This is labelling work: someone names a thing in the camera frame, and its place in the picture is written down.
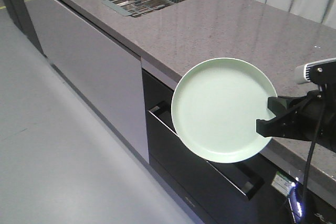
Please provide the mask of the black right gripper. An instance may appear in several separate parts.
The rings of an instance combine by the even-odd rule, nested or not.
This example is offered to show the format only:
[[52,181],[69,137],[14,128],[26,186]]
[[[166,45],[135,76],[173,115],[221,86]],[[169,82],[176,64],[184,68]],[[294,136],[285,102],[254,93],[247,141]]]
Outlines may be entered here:
[[264,137],[285,137],[302,141],[313,141],[316,127],[317,143],[335,152],[335,96],[327,90],[309,91],[304,97],[269,97],[267,108],[274,115],[287,110],[287,116],[276,116],[271,120],[256,120],[256,132]]

